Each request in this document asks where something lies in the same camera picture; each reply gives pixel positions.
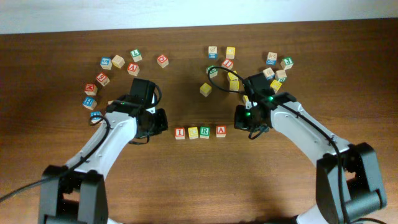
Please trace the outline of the yellow C block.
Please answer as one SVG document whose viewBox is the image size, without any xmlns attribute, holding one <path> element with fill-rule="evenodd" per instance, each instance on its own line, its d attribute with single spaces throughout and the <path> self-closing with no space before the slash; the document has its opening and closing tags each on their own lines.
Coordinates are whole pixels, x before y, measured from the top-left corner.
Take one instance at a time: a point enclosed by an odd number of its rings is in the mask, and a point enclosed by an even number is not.
<svg viewBox="0 0 398 224">
<path fill-rule="evenodd" d="M 196 126 L 188 128 L 188 136 L 189 139 L 198 139 L 199 138 L 198 128 Z"/>
</svg>

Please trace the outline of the green R block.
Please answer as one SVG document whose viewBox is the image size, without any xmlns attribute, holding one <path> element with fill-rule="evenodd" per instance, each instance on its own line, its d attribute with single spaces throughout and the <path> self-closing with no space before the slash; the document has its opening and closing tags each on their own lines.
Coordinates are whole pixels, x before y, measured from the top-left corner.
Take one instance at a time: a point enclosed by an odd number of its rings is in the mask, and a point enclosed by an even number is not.
<svg viewBox="0 0 398 224">
<path fill-rule="evenodd" d="M 207 127 L 207 126 L 200 127 L 200 138 L 202 138 L 202 139 L 210 138 L 210 127 Z"/>
</svg>

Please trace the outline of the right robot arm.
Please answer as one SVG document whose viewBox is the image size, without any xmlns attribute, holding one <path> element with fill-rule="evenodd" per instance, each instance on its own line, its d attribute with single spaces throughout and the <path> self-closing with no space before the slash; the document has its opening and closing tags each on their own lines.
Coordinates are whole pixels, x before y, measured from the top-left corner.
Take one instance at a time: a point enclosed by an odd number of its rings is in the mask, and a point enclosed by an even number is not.
<svg viewBox="0 0 398 224">
<path fill-rule="evenodd" d="M 242 80 L 246 105 L 236 107 L 234 127 L 251 140 L 270 129 L 291 140 L 316 167 L 316 204 L 278 223 L 363 223 L 387 205 L 375 150 L 352 144 L 311 117 L 290 93 L 275 93 L 259 73 Z"/>
</svg>

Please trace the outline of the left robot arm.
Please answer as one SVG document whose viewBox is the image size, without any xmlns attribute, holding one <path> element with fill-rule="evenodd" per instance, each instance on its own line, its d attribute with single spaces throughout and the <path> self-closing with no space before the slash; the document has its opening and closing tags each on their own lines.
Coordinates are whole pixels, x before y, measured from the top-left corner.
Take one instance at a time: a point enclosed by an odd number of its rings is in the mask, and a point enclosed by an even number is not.
<svg viewBox="0 0 398 224">
<path fill-rule="evenodd" d="M 103 115 L 91 118 L 99 125 L 94 135 L 64 166 L 48 166 L 42 174 L 39 223 L 106 223 L 109 217 L 106 177 L 128 144 L 147 144 L 167 130 L 158 85 L 135 78 L 130 92 L 112 101 Z"/>
</svg>

